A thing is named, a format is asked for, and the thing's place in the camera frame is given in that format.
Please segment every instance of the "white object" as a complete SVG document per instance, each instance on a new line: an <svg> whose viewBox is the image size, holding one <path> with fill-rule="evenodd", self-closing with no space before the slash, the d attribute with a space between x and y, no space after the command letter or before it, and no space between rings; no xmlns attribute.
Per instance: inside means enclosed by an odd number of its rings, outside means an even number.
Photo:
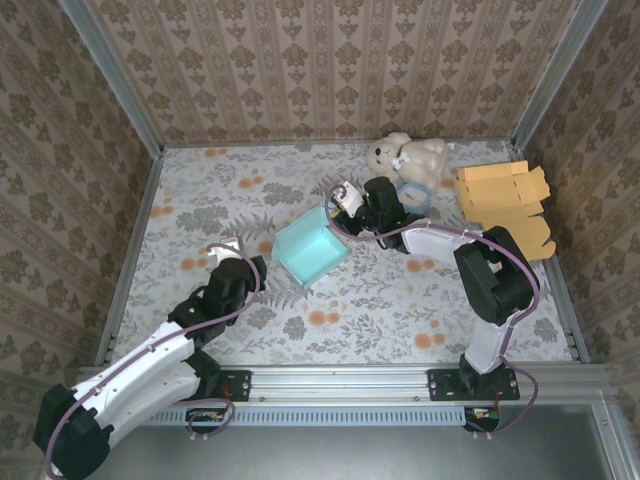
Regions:
<svg viewBox="0 0 640 480"><path fill-rule="evenodd" d="M406 133L394 132L373 142L365 159L376 174L395 184L419 183L434 191L442 179L448 154L449 147L440 138L413 141Z"/></svg>
<svg viewBox="0 0 640 480"><path fill-rule="evenodd" d="M95 377L76 385L75 398L84 396L104 377L138 352L151 350L151 345L156 340L179 330L182 330L182 327L177 323L164 322L120 361ZM114 431L109 436L111 448L152 415L195 393L200 379L195 376L189 365L181 363L193 352L193 341L184 335L178 335L149 351L83 404L87 410L95 408L97 413L94 418L101 428L113 425Z"/></svg>
<svg viewBox="0 0 640 480"><path fill-rule="evenodd" d="M391 165L393 165L393 169L397 172L400 170L400 167L405 163L409 163L411 161L411 157L407 152L400 152L400 156L398 158L394 158L391 160Z"/></svg>
<svg viewBox="0 0 640 480"><path fill-rule="evenodd" d="M504 325L476 320L471 343L464 352L464 358L481 375L492 372L502 364L500 348L511 324L511 318Z"/></svg>
<svg viewBox="0 0 640 480"><path fill-rule="evenodd" d="M229 237L223 238L220 240L220 243L228 245L229 247L235 248L236 250L242 250L242 242L240 241L240 237ZM207 250L207 255L209 257L214 257L214 265L213 267L217 267L220 265L220 262L225 258L240 258L240 255L233 253L231 250L222 247L214 247Z"/></svg>
<svg viewBox="0 0 640 480"><path fill-rule="evenodd" d="M423 219L415 223L429 224L431 220ZM481 234L482 232L473 231L472 233ZM469 237L441 232L425 226L424 228L416 228L402 232L402 241L409 253L425 255L455 266L456 259L453 256L453 252L458 247L471 243L473 240Z"/></svg>
<svg viewBox="0 0 640 480"><path fill-rule="evenodd" d="M430 220L419 220L416 223L424 222L431 223ZM402 240L407 252L425 255L451 265L456 265L454 251L458 247L474 241L463 235L429 229L428 226L402 232ZM485 322L481 318L476 319L473 337L464 357L479 374L484 375L492 372L502 363L500 348L511 324L511 319L517 313L519 312L514 313L501 326Z"/></svg>
<svg viewBox="0 0 640 480"><path fill-rule="evenodd" d="M358 192L358 189L348 181L345 180L342 182L342 186L345 188L345 191L337 191L333 194L333 198L340 208L347 212L349 217L353 218L356 216L358 208L364 205L364 200L360 192Z"/></svg>

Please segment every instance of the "white teddy bear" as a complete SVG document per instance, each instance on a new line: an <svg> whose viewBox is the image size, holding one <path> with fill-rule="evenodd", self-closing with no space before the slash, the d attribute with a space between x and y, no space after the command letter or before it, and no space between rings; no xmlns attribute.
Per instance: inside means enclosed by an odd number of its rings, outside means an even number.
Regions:
<svg viewBox="0 0 640 480"><path fill-rule="evenodd" d="M418 183L435 190L447 165L447 144L441 138L412 141L394 132L371 144L366 160L371 170L394 183Z"/></svg>

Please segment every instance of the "aluminum frame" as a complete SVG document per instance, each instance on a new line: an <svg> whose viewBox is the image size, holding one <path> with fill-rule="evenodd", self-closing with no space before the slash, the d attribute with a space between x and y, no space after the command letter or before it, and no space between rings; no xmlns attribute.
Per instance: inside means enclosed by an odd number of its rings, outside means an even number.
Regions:
<svg viewBox="0 0 640 480"><path fill-rule="evenodd" d="M531 140L533 132L540 124L606 5L607 0L588 0L578 4L567 30L513 132L512 137L517 150L524 150Z"/></svg>
<svg viewBox="0 0 640 480"><path fill-rule="evenodd" d="M615 404L615 394L604 365L578 362L523 362L518 367L532 374L539 385L537 404ZM223 370L250 370L251 394L245 405L256 406L480 406L493 402L432 402L427 371L456 368L455 364L414 365L313 365L313 366L224 366ZM79 381L103 369L81 368ZM529 379L518 376L525 405L533 393Z"/></svg>
<svg viewBox="0 0 640 480"><path fill-rule="evenodd" d="M190 407L170 407L151 417L145 427L186 427ZM199 421L193 426L216 426ZM239 427L461 427L464 407L274 407L236 404L233 426Z"/></svg>
<svg viewBox="0 0 640 480"><path fill-rule="evenodd" d="M640 478L638 457L620 406L603 400L593 404L591 408L613 478Z"/></svg>
<svg viewBox="0 0 640 480"><path fill-rule="evenodd" d="M141 97L136 93L136 89L113 53L115 50L111 48L107 37L102 32L88 2L60 0L60 4L109 83L131 124L138 132L151 158L159 157L162 153L162 136L149 117Z"/></svg>
<svg viewBox="0 0 640 480"><path fill-rule="evenodd" d="M118 283L116 284L116 289L113 293L111 306L109 307L107 320L104 325L104 330L102 331L102 337L100 338L100 344L98 346L94 365L104 365L111 360L111 352L114 347L112 343L115 342L117 338L124 310L127 306L129 290L131 289L133 275L136 271L136 265L138 264L138 256L140 255L142 240L144 239L149 215L151 214L153 199L155 198L158 183L160 182L163 163L164 159L162 157L158 157L154 159L151 164L149 178L147 179L147 185L144 189L142 200L140 201L140 209L138 210L136 222L134 223L133 230L131 231L131 238L129 239L127 253L125 254L124 262L122 263L122 270L120 271Z"/></svg>
<svg viewBox="0 0 640 480"><path fill-rule="evenodd" d="M575 350L577 360L582 363L591 363L591 357L587 351L587 343L582 335L578 317L569 297L569 290L562 275L558 256L554 253L551 258L543 260L542 264L549 280L549 288L553 292L553 300L556 302L560 321L565 327L565 337L567 337L569 348Z"/></svg>

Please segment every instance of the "ventilation grille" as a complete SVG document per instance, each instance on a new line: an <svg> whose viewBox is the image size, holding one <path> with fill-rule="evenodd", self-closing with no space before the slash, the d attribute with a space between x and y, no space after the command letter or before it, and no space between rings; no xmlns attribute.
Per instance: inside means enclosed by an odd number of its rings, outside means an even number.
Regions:
<svg viewBox="0 0 640 480"><path fill-rule="evenodd" d="M154 415L148 426L186 426L187 408L173 407ZM464 407L242 407L230 426L357 427L464 425ZM216 422L193 422L215 426Z"/></svg>

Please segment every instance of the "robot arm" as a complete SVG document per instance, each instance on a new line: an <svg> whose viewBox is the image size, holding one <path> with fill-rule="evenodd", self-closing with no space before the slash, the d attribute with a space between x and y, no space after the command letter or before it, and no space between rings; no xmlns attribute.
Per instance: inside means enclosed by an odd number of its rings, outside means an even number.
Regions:
<svg viewBox="0 0 640 480"><path fill-rule="evenodd" d="M239 249L237 240L227 243ZM261 280L256 285L247 262L222 252L217 256L219 265L209 284L178 304L168 320L135 350L72 389L58 384L44 395L33 437L43 453L54 428L77 399L140 351L149 350L133 368L126 368L90 396L62 428L52 460L67 480L86 478L131 430L166 407L180 400L225 396L220 366L201 348L233 325L237 317L185 335L176 333L237 311L249 292L264 290L267 269L262 257L252 259ZM154 348L158 339L171 334L176 336Z"/></svg>
<svg viewBox="0 0 640 480"><path fill-rule="evenodd" d="M365 183L364 196L349 182L342 185L344 189L333 196L342 210L334 219L341 230L350 235L359 235L363 230L379 235L416 224L416 228L379 240L380 246L426 255L458 267L469 303L479 317L471 343L460 359L459 381L471 396L493 390L492 374L504 369L501 349L512 328L511 319L527 309L533 299L525 273L506 255L481 242L446 231L451 229L430 227L431 222L420 215L406 214L395 187L386 177ZM506 229L493 227L487 232L472 233L508 250L533 275Z"/></svg>

